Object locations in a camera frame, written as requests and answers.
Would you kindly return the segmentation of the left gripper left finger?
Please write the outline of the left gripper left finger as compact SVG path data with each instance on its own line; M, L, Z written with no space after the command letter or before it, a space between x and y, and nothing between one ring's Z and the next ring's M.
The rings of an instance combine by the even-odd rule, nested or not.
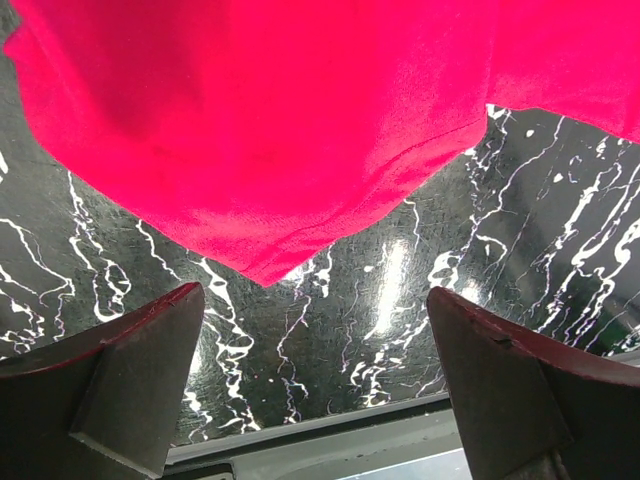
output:
M4 479L159 479L201 330L187 283L1 362Z

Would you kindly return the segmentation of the crimson red t shirt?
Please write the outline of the crimson red t shirt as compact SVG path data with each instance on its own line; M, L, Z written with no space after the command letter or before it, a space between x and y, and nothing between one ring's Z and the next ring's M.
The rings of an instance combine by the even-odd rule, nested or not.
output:
M635 1L17 1L57 161L268 286L476 145L487 108L639 138Z

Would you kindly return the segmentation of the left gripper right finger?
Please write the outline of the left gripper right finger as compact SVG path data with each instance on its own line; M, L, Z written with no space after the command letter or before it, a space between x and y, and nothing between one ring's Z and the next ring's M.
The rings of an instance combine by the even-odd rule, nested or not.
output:
M427 309L475 479L636 479L639 369L436 287Z

